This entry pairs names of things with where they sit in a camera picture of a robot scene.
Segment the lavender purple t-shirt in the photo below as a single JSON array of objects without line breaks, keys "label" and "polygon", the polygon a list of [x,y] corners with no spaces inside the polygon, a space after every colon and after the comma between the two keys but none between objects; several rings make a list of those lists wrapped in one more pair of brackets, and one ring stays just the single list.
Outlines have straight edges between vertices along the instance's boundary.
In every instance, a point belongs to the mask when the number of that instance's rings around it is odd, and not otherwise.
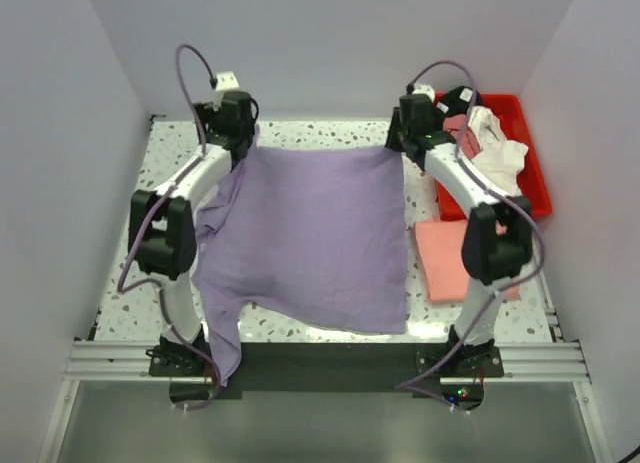
[{"label": "lavender purple t-shirt", "polygon": [[305,324],[367,334],[406,328],[404,171],[382,146],[253,146],[198,212],[193,282],[227,381],[254,303]]}]

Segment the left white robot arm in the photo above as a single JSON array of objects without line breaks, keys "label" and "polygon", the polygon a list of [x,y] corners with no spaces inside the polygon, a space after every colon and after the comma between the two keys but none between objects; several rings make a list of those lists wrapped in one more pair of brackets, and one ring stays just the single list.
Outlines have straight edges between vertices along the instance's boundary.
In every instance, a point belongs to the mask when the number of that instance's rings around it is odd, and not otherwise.
[{"label": "left white robot arm", "polygon": [[121,294],[144,284],[154,288],[161,337],[178,344],[171,361],[185,375],[200,373],[207,363],[207,351],[194,342],[203,333],[190,281],[197,256],[194,212],[246,156],[259,115],[257,101],[242,90],[226,91],[195,110],[204,144],[167,181],[131,197],[128,254],[117,282]]}]

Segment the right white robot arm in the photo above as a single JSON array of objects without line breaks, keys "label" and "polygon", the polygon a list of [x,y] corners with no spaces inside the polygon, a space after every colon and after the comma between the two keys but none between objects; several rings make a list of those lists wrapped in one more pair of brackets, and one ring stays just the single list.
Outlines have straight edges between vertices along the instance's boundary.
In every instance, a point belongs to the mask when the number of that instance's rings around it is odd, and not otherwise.
[{"label": "right white robot arm", "polygon": [[432,128],[432,107],[424,94],[401,96],[386,147],[440,183],[467,219],[461,258],[469,286],[445,352],[448,369],[466,376],[481,363],[477,347],[493,344],[502,296],[526,280],[521,272],[533,256],[534,221],[526,197],[507,195],[473,167],[450,133]]}]

